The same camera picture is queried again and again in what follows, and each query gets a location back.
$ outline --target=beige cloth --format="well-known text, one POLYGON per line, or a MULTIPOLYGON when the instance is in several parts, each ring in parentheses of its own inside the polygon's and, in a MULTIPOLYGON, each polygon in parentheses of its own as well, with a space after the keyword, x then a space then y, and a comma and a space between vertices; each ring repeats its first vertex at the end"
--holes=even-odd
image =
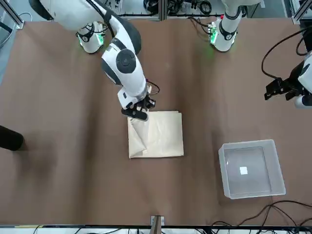
POLYGON ((129 158, 184 155, 182 114, 149 112, 146 122, 128 118, 129 158))

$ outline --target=metal frame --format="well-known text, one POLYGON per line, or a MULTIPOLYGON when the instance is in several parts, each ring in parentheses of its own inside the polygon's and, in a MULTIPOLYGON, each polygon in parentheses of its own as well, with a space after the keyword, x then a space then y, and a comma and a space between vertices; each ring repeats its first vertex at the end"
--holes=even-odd
MULTIPOLYGON (((33 228, 37 227, 37 225, 3 225, 0 226, 1 228, 33 228)), ((42 225, 40 228, 89 228, 89 229, 151 229, 151 225, 42 225)), ((294 226, 161 226, 162 229, 203 229, 207 234, 213 234, 211 230, 228 230, 228 229, 236 229, 236 230, 259 230, 260 228, 262 230, 274 230, 274 231, 298 231, 304 232, 307 229, 306 228, 312 228, 312 226, 305 226, 305 227, 294 227, 294 226)))
POLYGON ((24 21, 19 17, 18 13, 7 2, 7 0, 0 0, 0 6, 6 11, 6 13, 12 18, 12 20, 22 28, 24 21))
POLYGON ((300 8, 297 10, 297 12, 292 17, 292 21, 294 24, 299 24, 300 19, 303 17, 303 15, 306 13, 306 11, 310 8, 312 5, 312 0, 306 0, 300 8))

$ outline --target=green indicator light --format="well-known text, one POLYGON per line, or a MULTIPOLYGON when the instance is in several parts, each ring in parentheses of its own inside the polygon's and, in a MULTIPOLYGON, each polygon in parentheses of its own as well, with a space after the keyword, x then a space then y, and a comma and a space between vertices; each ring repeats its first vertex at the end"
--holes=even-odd
POLYGON ((215 40, 216 40, 216 37, 218 36, 218 32, 217 31, 214 31, 213 34, 211 35, 211 39, 210 39, 210 43, 211 44, 215 44, 215 40))
POLYGON ((98 43, 99 43, 100 45, 103 45, 103 43, 104 43, 103 37, 100 36, 99 34, 97 34, 97 40, 98 40, 98 43))

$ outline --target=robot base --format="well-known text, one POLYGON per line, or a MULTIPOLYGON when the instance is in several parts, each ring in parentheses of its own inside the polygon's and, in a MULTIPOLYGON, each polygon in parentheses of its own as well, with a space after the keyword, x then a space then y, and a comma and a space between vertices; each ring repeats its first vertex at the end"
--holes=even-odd
POLYGON ((234 44, 235 35, 230 40, 225 40, 224 36, 219 31, 221 19, 217 19, 214 22, 215 30, 212 31, 212 35, 210 36, 210 44, 213 45, 220 52, 227 52, 231 46, 234 44))

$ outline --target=plastic container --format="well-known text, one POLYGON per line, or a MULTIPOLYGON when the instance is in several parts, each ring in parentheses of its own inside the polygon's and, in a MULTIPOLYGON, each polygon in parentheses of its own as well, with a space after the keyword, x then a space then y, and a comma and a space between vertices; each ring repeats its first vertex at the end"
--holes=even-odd
POLYGON ((286 193, 273 140, 223 144, 219 159, 224 195, 230 199, 286 193))

